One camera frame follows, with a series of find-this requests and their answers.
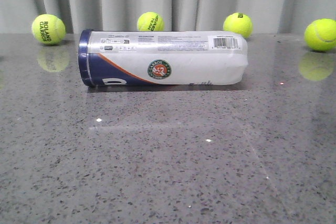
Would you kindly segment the white tennis ball can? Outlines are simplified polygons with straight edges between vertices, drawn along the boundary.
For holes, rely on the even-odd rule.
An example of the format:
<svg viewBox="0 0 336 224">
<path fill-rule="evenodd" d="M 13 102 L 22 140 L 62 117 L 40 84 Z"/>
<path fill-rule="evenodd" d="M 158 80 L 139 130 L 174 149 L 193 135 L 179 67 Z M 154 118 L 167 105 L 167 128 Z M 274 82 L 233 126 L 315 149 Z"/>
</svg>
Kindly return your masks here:
<svg viewBox="0 0 336 224">
<path fill-rule="evenodd" d="M 85 85 L 231 85 L 248 65 L 247 41 L 227 31 L 94 31 L 79 39 Z"/>
</svg>

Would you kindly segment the Wilson tennis ball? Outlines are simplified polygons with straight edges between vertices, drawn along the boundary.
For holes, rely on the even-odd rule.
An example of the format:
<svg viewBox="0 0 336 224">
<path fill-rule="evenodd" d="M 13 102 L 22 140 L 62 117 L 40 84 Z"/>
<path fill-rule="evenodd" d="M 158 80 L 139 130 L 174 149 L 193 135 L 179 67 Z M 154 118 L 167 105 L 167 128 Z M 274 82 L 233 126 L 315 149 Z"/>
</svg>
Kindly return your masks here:
<svg viewBox="0 0 336 224">
<path fill-rule="evenodd" d="M 251 18 L 243 13 L 233 13 L 226 17 L 223 23 L 224 31 L 231 31 L 248 38 L 253 31 Z"/>
</svg>

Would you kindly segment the Roland Garros tennis ball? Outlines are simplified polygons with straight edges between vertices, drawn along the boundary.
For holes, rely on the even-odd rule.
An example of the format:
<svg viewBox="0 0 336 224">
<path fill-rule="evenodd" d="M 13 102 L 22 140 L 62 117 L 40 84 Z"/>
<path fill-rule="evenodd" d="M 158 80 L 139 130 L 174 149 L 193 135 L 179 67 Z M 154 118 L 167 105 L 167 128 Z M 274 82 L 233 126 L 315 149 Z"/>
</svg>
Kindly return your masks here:
<svg viewBox="0 0 336 224">
<path fill-rule="evenodd" d="M 37 16 L 31 26 L 35 39 L 45 45 L 59 44 L 66 35 L 65 24 L 52 14 Z"/>
</svg>

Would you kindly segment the yellow tennis ball far right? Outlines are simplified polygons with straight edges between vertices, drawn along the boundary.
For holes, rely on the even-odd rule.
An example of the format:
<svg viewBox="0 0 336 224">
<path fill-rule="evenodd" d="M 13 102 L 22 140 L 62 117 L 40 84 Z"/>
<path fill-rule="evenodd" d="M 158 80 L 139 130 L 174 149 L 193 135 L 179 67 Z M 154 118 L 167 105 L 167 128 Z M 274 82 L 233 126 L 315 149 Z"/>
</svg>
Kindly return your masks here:
<svg viewBox="0 0 336 224">
<path fill-rule="evenodd" d="M 335 47 L 335 20 L 317 19 L 304 31 L 304 40 L 308 47 L 316 51 L 329 51 Z"/>
</svg>

